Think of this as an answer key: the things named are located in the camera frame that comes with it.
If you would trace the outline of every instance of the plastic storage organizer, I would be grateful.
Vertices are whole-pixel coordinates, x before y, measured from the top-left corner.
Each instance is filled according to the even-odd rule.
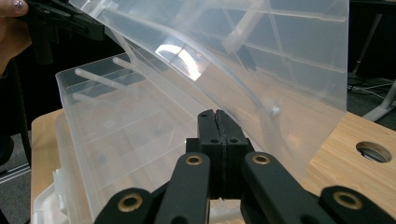
[[[55,188],[70,223],[167,182],[204,110],[224,110],[297,179],[346,112],[347,0],[70,3],[125,49],[57,74]],[[234,209],[213,205],[212,221]]]

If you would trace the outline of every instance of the dark background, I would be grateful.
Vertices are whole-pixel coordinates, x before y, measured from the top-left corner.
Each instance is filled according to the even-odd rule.
[[[348,70],[353,70],[361,53],[366,36],[374,20],[371,10],[350,10]],[[71,39],[63,37],[59,44],[52,44],[54,63],[40,65],[30,47],[16,60],[19,67],[21,88],[28,129],[37,117],[61,108],[55,74],[63,70],[109,57],[123,50],[110,38],[93,41],[81,35]],[[370,47],[361,61],[359,77],[385,77],[394,79],[396,72],[396,17],[384,14]],[[11,93],[10,78],[0,81],[0,134],[19,133],[16,116],[16,100]]]
[[[50,65],[36,62],[33,46],[16,57],[29,130],[34,119],[62,108],[55,79],[58,72],[123,52],[109,37],[104,41],[93,41],[82,35],[69,38],[62,32],[59,44],[52,43],[51,50],[54,63]],[[17,125],[17,100],[10,94],[11,88],[11,78],[1,79],[0,134],[12,135],[20,132]]]

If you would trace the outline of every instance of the gray floor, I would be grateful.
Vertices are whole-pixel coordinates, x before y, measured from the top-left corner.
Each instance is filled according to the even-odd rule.
[[[382,103],[380,97],[385,97],[387,93],[387,89],[371,87],[387,84],[390,81],[381,78],[363,80],[350,76],[348,83],[360,85],[354,86],[348,93],[347,111],[363,116],[380,105]],[[387,114],[378,123],[396,131],[396,110]],[[18,135],[12,136],[12,138],[15,141],[15,150],[11,160],[6,165],[0,166],[0,171],[26,163],[21,138]],[[0,185],[0,208],[12,224],[23,224],[30,216],[30,177],[31,175],[28,173]]]

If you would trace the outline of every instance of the white object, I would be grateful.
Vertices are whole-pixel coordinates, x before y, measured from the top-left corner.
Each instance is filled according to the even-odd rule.
[[[395,96],[396,96],[396,80],[395,82],[393,82],[392,87],[389,89],[387,96],[384,98],[384,101],[382,101],[381,105],[377,106],[372,111],[365,114],[363,117],[373,122],[381,119],[386,114],[388,114],[388,112],[390,112],[392,109],[396,107]]]
[[[68,224],[68,217],[61,212],[58,195],[54,184],[49,185],[35,198],[35,212],[32,217],[33,224]]]
[[[70,3],[126,52],[56,75],[70,223],[168,181],[204,110],[224,110],[297,179],[346,112],[347,0]]]

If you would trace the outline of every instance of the transparent plastic box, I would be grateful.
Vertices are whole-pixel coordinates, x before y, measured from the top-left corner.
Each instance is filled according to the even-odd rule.
[[[297,180],[346,112],[348,1],[70,3],[125,49],[56,76],[70,132],[58,145],[72,151],[60,176],[81,190],[64,193],[71,223],[92,222],[120,190],[168,181],[204,110],[224,110]]]

